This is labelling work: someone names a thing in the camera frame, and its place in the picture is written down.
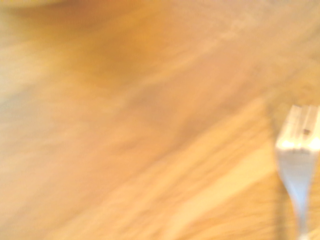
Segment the fork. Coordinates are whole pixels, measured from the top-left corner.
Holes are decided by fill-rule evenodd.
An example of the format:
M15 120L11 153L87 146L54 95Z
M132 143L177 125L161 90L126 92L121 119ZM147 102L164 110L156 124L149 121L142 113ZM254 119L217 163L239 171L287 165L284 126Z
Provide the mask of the fork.
M308 195L320 150L319 133L319 108L293 105L275 144L278 172L297 218L298 240L309 239Z

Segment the table surface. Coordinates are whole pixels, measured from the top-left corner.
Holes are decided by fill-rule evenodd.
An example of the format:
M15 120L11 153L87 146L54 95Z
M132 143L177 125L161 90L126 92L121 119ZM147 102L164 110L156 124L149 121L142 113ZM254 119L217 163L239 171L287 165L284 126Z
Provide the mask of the table surface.
M319 1L0 11L0 239L294 239L274 123L320 103Z

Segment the metal fork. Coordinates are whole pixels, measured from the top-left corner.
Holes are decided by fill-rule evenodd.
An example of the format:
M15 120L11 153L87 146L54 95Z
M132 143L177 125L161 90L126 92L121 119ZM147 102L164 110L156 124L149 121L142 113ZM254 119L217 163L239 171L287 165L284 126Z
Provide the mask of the metal fork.
M320 150L320 111L292 106L277 138L278 172L294 206L298 240L308 240L308 195Z

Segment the fork tines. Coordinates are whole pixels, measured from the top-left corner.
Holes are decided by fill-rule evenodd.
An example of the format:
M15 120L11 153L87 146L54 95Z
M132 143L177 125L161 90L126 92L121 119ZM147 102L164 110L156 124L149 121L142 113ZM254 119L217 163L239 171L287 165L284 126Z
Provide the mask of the fork tines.
M318 143L319 116L317 106L293 105L282 126L276 145L282 148L303 148L310 147L310 143L314 143L314 140Z

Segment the wooden surface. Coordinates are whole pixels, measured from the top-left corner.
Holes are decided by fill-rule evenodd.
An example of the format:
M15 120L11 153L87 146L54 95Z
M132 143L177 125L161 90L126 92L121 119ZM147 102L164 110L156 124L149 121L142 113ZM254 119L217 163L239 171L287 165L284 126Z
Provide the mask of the wooden surface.
M320 1L0 13L1 240L291 240L274 138L319 104ZM320 239L320 173L309 229Z

